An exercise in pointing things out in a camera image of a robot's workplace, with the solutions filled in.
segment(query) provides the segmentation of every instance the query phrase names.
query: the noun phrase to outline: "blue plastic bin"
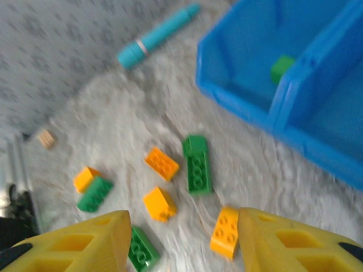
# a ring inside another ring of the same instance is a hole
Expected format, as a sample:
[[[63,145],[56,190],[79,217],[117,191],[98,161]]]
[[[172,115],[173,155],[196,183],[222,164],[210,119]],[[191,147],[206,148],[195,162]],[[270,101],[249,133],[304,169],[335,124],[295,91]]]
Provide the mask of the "blue plastic bin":
[[[363,189],[363,1],[242,0],[202,39],[202,93]],[[278,86],[270,69],[297,61]]]

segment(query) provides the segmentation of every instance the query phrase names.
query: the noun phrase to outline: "yellow plastic toy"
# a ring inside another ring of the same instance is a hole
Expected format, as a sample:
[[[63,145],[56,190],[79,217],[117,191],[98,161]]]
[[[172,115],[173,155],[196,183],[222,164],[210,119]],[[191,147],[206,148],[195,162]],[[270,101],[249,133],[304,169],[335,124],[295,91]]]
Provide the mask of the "yellow plastic toy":
[[[131,241],[128,211],[114,211],[26,239],[33,248],[1,272],[124,272]]]
[[[143,202],[151,218],[161,222],[167,222],[178,210],[168,192],[159,187],[144,196]]]
[[[354,241],[264,211],[240,209],[238,235],[246,272],[363,271],[363,262],[339,245],[361,247]]]
[[[224,207],[218,216],[212,239],[211,250],[233,259],[238,244],[238,210]]]
[[[84,193],[95,176],[103,177],[97,170],[86,166],[77,177],[74,178],[74,186],[78,193]]]
[[[150,151],[145,162],[166,181],[170,181],[179,170],[179,165],[156,147]]]

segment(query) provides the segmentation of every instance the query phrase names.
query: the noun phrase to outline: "small wooden block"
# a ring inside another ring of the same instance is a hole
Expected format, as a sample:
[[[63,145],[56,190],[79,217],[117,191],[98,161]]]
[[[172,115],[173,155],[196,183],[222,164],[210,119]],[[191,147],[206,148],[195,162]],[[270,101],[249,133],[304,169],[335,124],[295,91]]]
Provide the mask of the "small wooden block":
[[[40,143],[46,148],[50,149],[54,146],[56,143],[55,137],[49,132],[49,130],[45,129],[43,130],[39,136],[38,139]]]

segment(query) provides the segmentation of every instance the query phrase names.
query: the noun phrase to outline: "green lego brick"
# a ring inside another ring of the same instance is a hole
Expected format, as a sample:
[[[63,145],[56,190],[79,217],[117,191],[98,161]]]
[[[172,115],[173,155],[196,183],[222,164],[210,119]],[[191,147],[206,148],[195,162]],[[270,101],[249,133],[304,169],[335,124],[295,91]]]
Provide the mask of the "green lego brick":
[[[279,84],[280,79],[286,71],[295,63],[295,59],[287,55],[282,55],[271,67],[271,81]]]
[[[187,157],[189,194],[199,196],[212,192],[209,157],[207,152]]]
[[[81,211],[87,211],[89,213],[96,212],[112,188],[112,182],[105,178],[96,176],[82,198],[79,200],[77,207]]]
[[[187,156],[191,155],[192,153],[199,153],[199,152],[208,152],[208,147],[206,144],[206,139],[202,135],[189,135],[183,141],[183,154],[186,158]]]
[[[149,238],[136,226],[132,226],[129,259],[137,272],[150,271],[160,260],[160,255]]]

